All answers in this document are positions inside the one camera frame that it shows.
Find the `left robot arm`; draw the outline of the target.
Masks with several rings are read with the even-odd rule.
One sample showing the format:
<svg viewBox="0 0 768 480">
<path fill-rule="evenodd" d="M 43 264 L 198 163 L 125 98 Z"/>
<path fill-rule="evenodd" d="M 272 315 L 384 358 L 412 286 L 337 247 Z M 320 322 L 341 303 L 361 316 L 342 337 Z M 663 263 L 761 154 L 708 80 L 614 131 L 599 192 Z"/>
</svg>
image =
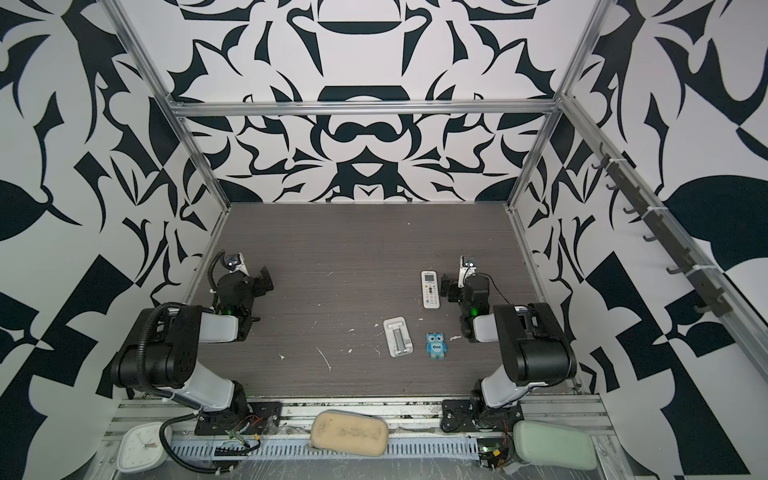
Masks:
<svg viewBox="0 0 768 480">
<path fill-rule="evenodd" d="M 242 385 L 205 367 L 198 350 L 201 344 L 244 341 L 259 320 L 252 313 L 255 299 L 273 289 L 267 267 L 257 276 L 234 270 L 214 287 L 210 307 L 166 302 L 142 310 L 110 364 L 113 384 L 206 414 L 244 416 Z"/>
</svg>

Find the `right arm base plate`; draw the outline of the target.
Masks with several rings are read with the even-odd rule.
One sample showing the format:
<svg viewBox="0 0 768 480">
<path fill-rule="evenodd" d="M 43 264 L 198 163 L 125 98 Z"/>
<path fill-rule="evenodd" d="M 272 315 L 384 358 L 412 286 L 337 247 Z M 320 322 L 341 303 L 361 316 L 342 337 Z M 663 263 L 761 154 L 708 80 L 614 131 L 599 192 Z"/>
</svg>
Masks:
<svg viewBox="0 0 768 480">
<path fill-rule="evenodd" d="M 519 406 L 490 408 L 482 400 L 446 399 L 441 403 L 444 433 L 510 432 L 524 419 Z"/>
</svg>

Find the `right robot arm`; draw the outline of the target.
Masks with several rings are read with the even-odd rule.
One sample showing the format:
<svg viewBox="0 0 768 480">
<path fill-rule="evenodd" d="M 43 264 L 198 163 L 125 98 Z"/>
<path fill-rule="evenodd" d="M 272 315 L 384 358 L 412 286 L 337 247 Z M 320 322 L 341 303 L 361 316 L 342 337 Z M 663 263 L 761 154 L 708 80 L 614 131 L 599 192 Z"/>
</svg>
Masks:
<svg viewBox="0 0 768 480">
<path fill-rule="evenodd" d="M 460 308 L 460 327 L 472 343 L 496 343 L 500 366 L 478 380 L 471 392 L 476 414 L 516 405 L 537 388 L 557 386 L 575 377 L 577 361 L 565 333 L 547 303 L 490 304 L 491 278 L 442 276 L 439 294 Z"/>
</svg>

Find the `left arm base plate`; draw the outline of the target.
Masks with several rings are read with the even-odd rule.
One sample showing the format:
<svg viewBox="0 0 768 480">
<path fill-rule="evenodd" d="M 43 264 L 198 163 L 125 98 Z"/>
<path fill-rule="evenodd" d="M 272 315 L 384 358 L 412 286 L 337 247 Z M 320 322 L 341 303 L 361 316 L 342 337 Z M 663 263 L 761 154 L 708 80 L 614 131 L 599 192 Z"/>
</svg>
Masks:
<svg viewBox="0 0 768 480">
<path fill-rule="evenodd" d="M 281 402 L 249 402 L 245 407 L 203 412 L 198 416 L 194 433 L 197 436 L 261 435 L 280 425 L 281 412 Z"/>
</svg>

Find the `white remote control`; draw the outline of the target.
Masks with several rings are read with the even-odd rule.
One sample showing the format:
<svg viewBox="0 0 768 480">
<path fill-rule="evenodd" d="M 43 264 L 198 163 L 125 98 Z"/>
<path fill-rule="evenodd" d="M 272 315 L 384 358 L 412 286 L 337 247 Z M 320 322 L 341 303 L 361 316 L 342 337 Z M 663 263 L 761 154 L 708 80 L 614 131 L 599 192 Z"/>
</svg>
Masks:
<svg viewBox="0 0 768 480">
<path fill-rule="evenodd" d="M 436 310 L 440 308 L 440 285 L 435 271 L 422 271 L 421 292 L 422 304 L 425 309 Z"/>
</svg>

